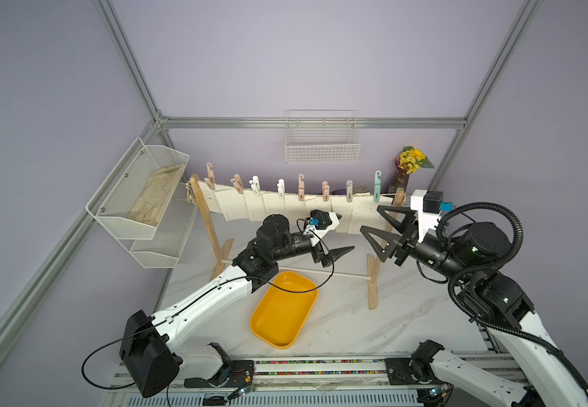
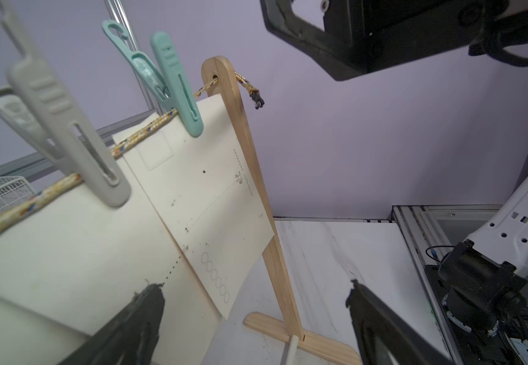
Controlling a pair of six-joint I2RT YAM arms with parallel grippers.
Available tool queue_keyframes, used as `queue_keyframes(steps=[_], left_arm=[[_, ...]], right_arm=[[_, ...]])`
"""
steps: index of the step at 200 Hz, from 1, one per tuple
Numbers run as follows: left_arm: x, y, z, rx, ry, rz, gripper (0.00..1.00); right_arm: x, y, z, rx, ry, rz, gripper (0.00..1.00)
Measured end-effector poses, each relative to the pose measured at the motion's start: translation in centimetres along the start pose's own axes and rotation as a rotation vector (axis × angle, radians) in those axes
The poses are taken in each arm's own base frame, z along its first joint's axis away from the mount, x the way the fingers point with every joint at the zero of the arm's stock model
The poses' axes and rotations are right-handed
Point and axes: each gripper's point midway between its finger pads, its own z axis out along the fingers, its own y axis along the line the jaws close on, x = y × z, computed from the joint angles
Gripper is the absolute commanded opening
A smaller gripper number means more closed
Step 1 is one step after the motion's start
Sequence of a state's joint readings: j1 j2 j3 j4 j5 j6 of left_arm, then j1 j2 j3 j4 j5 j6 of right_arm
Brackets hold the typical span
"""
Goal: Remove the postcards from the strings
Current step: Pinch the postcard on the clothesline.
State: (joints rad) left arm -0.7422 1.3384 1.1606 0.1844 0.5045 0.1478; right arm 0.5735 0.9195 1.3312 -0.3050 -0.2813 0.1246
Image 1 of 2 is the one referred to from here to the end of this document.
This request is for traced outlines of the teal clothespin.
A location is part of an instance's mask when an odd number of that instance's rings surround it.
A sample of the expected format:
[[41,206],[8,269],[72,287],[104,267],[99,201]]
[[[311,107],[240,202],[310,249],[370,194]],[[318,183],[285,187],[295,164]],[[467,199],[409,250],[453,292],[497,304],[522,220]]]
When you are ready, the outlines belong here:
[[375,171],[373,179],[373,201],[379,202],[381,197],[381,171]]

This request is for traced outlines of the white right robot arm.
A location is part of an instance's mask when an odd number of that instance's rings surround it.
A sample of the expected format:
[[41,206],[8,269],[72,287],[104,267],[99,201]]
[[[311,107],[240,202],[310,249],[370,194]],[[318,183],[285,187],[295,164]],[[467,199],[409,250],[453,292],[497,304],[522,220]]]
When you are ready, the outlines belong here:
[[[528,382],[517,386],[426,340],[407,367],[387,361],[392,383],[401,378],[446,383],[491,406],[588,406],[587,381],[554,344],[525,291],[501,272],[524,242],[517,215],[489,202],[463,205],[444,216],[383,205],[377,210],[391,231],[363,226],[361,233],[380,261],[393,259],[400,266],[412,258],[443,276],[454,305],[502,344]],[[434,234],[424,232],[426,215]]]

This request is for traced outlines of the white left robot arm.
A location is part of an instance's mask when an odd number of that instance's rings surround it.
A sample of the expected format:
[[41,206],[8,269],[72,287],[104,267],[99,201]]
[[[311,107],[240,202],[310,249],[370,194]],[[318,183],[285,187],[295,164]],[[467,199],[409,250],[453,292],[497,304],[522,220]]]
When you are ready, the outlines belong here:
[[208,284],[152,315],[139,310],[130,316],[119,356],[141,396],[161,393],[184,368],[196,378],[226,381],[230,360],[221,346],[207,346],[205,356],[217,366],[203,368],[187,352],[188,338],[221,310],[269,284],[279,272],[280,260],[309,254],[313,262],[328,267],[350,253],[351,247],[328,249],[324,245],[324,236],[339,227],[341,219],[335,212],[312,210],[303,229],[292,232],[287,217],[270,215],[231,265]]

